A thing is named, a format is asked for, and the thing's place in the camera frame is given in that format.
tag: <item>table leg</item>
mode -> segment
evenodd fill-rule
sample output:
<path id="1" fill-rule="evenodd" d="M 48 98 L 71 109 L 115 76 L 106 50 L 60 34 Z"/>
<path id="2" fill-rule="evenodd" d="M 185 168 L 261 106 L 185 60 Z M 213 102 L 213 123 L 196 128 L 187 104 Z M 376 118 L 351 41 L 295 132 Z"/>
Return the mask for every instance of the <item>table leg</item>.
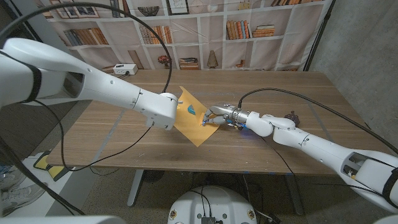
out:
<path id="1" fill-rule="evenodd" d="M 295 177 L 292 175 L 285 175 L 285 180 L 287 184 L 287 188 L 290 192 L 290 197 L 293 201 L 294 210 L 297 215 L 304 215 L 304 208 L 301 203 L 299 187 L 295 181 Z"/>
<path id="2" fill-rule="evenodd" d="M 134 179 L 132 180 L 131 190 L 129 198 L 127 200 L 127 206 L 133 207 L 136 204 L 137 196 L 139 193 L 139 187 L 141 186 L 141 180 L 144 170 L 138 169 L 134 174 Z"/>

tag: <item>small box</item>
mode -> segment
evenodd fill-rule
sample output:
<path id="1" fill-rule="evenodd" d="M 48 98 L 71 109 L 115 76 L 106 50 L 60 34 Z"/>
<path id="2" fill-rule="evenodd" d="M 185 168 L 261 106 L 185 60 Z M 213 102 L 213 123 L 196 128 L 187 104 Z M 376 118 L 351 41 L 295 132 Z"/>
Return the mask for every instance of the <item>small box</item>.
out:
<path id="1" fill-rule="evenodd" d="M 128 75 L 135 75 L 138 71 L 138 67 L 136 64 L 117 64 L 113 67 L 115 75 L 125 75 L 128 72 Z"/>

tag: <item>decorative bowl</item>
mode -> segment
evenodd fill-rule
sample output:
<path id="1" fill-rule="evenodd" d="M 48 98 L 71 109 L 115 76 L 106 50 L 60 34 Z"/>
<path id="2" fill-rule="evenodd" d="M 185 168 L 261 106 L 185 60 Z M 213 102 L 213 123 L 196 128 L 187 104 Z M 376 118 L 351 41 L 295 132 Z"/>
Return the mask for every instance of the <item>decorative bowl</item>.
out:
<path id="1" fill-rule="evenodd" d="M 138 7 L 138 10 L 139 10 L 144 16 L 156 16 L 157 12 L 159 11 L 159 6 Z"/>

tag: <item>manila envelope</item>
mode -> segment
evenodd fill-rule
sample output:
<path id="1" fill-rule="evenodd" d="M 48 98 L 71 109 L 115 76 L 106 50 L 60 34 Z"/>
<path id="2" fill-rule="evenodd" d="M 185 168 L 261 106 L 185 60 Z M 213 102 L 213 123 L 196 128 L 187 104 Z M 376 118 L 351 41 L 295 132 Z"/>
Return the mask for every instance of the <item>manila envelope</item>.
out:
<path id="1" fill-rule="evenodd" d="M 179 104 L 177 107 L 174 126 L 196 145 L 196 147 L 199 147 L 217 131 L 219 125 L 206 124 L 202 126 L 202 119 L 207 108 L 184 89 L 184 87 L 180 86 L 180 88 L 182 89 L 182 95 L 178 100 L 183 101 L 183 103 Z M 195 115 L 188 112 L 188 107 L 190 105 L 193 106 Z"/>

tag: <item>picture frame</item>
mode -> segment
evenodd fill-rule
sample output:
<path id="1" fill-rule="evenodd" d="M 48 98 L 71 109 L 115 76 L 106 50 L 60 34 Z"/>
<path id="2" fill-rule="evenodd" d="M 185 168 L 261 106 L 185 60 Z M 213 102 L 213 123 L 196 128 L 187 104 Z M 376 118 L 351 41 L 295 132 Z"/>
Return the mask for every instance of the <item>picture frame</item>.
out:
<path id="1" fill-rule="evenodd" d="M 73 2 L 73 0 L 62 0 L 63 3 L 67 2 Z M 71 19 L 78 19 L 79 16 L 76 12 L 76 9 L 74 7 L 64 7 L 65 11 L 67 12 L 69 18 Z"/>
<path id="2" fill-rule="evenodd" d="M 59 0 L 50 0 L 50 3 L 55 5 L 55 4 L 61 4 L 61 1 Z M 58 15 L 60 16 L 61 19 L 70 19 L 67 11 L 65 10 L 65 8 L 60 8 L 60 9 L 56 9 Z"/>
<path id="3" fill-rule="evenodd" d="M 76 6 L 73 7 L 76 10 L 77 16 L 79 18 L 99 18 L 97 10 L 95 7 L 83 7 L 83 6 Z"/>
<path id="4" fill-rule="evenodd" d="M 169 15 L 189 14 L 188 0 L 166 0 Z"/>

